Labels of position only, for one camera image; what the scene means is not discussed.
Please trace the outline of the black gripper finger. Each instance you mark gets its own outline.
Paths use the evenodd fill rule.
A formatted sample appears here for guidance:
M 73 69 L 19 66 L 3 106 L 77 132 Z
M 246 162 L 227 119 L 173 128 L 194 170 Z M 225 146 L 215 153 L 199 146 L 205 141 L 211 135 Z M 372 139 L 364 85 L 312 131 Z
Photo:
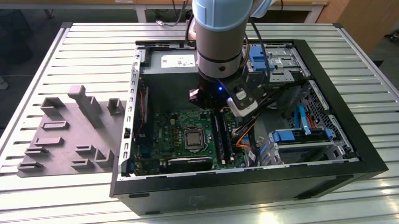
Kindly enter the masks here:
M 218 107 L 215 91 L 203 89 L 190 90 L 190 102 L 205 110 L 215 110 Z

